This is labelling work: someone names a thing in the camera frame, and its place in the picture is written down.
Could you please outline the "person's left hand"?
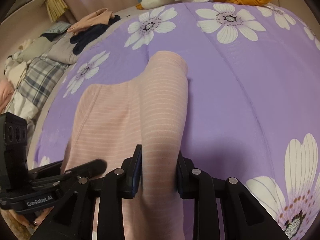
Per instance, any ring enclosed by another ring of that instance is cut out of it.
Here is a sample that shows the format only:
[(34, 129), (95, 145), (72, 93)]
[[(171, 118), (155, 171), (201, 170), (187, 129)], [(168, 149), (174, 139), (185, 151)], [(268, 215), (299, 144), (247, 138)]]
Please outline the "person's left hand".
[(23, 226), (26, 228), (32, 228), (32, 227), (38, 227), (43, 220), (47, 217), (47, 215), (52, 211), (53, 207), (49, 207), (47, 209), (44, 209), (40, 215), (35, 218), (35, 220), (31, 223), (29, 220), (27, 220), (23, 215), (17, 214), (14, 210), (10, 210), (11, 215)]

